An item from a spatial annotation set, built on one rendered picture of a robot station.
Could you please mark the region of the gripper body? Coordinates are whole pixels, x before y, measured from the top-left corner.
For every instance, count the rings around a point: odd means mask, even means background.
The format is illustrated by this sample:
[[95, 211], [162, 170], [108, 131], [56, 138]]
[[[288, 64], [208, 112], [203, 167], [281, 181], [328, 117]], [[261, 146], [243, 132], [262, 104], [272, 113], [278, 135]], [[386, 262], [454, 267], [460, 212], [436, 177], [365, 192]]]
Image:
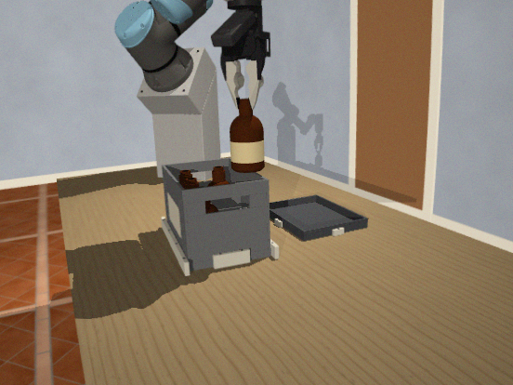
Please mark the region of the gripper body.
[[[236, 9], [236, 12], [254, 11], [256, 22], [234, 46], [224, 47], [226, 54], [233, 57], [233, 60], [250, 60], [251, 55], [256, 51], [257, 44], [260, 43], [265, 58], [270, 57], [270, 33], [256, 31], [263, 31], [261, 0], [230, 0], [227, 3], [228, 9]], [[267, 51], [267, 39], [269, 39], [269, 51]]]

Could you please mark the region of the grey plastic crate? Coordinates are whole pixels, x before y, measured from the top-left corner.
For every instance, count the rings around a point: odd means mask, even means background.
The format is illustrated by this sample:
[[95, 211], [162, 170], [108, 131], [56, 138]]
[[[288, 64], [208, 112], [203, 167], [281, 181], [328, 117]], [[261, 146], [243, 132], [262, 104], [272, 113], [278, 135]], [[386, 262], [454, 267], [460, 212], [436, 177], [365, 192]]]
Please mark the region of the grey plastic crate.
[[[223, 166], [230, 184], [207, 187], [212, 180], [199, 181], [201, 188], [186, 190], [180, 185], [181, 170], [203, 172], [214, 166]], [[214, 267], [213, 255], [218, 253], [249, 248], [250, 260], [270, 257], [268, 179], [256, 172], [235, 172], [230, 158], [162, 165], [162, 171], [166, 220], [190, 272]], [[210, 200], [218, 212], [205, 212], [205, 201]]]

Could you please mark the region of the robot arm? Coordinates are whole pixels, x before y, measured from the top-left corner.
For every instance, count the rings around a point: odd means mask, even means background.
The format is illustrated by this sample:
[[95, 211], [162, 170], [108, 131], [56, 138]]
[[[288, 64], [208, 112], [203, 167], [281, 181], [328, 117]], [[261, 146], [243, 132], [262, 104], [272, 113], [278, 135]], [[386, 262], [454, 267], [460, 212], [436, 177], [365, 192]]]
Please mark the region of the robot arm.
[[[152, 90], [167, 92], [189, 78], [193, 59], [174, 41], [206, 13], [213, 1], [140, 1], [120, 13], [115, 34], [142, 69]], [[213, 46], [234, 46], [255, 22], [254, 11], [234, 12], [211, 35]]]

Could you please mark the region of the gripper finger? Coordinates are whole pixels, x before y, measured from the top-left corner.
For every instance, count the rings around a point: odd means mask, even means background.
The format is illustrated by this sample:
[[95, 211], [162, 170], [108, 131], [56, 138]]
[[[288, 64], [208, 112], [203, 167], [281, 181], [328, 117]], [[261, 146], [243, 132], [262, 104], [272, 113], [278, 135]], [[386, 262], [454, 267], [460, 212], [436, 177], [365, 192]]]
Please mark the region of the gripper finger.
[[224, 47], [221, 48], [221, 56], [220, 56], [220, 65], [225, 78], [225, 81], [228, 85], [232, 100], [236, 106], [236, 109], [239, 110], [240, 98], [238, 95], [238, 90], [244, 85], [244, 76], [241, 73], [241, 63], [239, 60], [234, 61], [232, 58], [226, 54]]
[[265, 54], [262, 51], [262, 45], [257, 44], [256, 45], [256, 51], [251, 56], [251, 61], [246, 65], [246, 72], [249, 75], [249, 103], [251, 106], [251, 110], [254, 110], [256, 103], [257, 103], [257, 97], [259, 93], [259, 89], [264, 84], [263, 76], [261, 75], [263, 68], [265, 65]]

